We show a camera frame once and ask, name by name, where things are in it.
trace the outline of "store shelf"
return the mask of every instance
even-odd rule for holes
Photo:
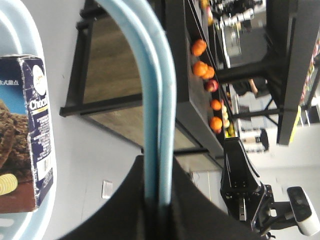
[[[101,13],[95,5],[87,5],[89,13],[84,9],[81,14],[89,17],[77,25],[79,34],[68,96],[60,114],[80,115],[143,148],[142,92],[134,56],[108,14]],[[208,46],[212,42],[208,40],[208,20],[198,5],[192,0],[167,1],[164,10],[162,4],[153,4],[165,27],[176,70],[175,153],[204,149],[204,154],[179,155],[180,164],[187,171],[214,171],[223,165],[224,134],[216,136],[209,121],[214,114],[222,117],[222,113],[214,113],[210,107],[211,93],[205,91],[204,80],[192,71],[198,60],[215,65],[209,47],[200,57],[190,51],[197,39],[206,40]],[[213,97],[220,99],[219,92]]]
[[[282,114],[278,119],[277,143],[288,145],[318,36],[320,5],[317,0],[269,0],[266,7],[268,32],[273,36],[276,50],[287,61],[282,72],[286,77],[278,96]]]

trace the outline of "light blue basket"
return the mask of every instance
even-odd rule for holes
[[[20,0],[0,0],[0,56],[23,54],[37,56],[45,64],[40,35],[26,6]],[[40,240],[43,238],[49,224],[57,189],[53,137],[51,144],[53,186],[36,212],[0,214],[0,240]]]

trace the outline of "person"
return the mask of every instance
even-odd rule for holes
[[[270,94],[267,83],[267,80],[263,77],[255,77],[249,80],[234,82],[232,86],[239,96],[251,92],[255,98],[260,98]]]

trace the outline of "orange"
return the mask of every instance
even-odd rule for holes
[[[194,75],[201,77],[206,74],[206,72],[208,70],[208,65],[206,63],[204,63],[203,61],[197,61],[193,65],[192,70],[193,70]]]
[[[215,70],[212,66],[208,66],[206,73],[202,76],[203,79],[212,79],[215,75]]]
[[[215,110],[215,111],[221,110],[221,107],[222,107],[220,101],[217,100],[217,99],[213,99],[211,101],[210,105],[211,105],[212,109]]]
[[[213,116],[210,121],[210,128],[212,130],[217,131],[222,128],[222,120],[220,117]]]
[[[191,47],[191,52],[193,55],[196,57],[199,57],[201,54],[204,53],[204,51],[207,48],[207,43],[206,41],[203,41],[202,39],[198,39],[197,41],[194,42],[194,44]]]

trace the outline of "apple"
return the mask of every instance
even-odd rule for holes
[[[205,90],[207,90],[208,92],[212,92],[214,93],[215,91],[217,91],[219,88],[219,83],[214,80],[214,79],[210,79],[206,84],[205,84]]]

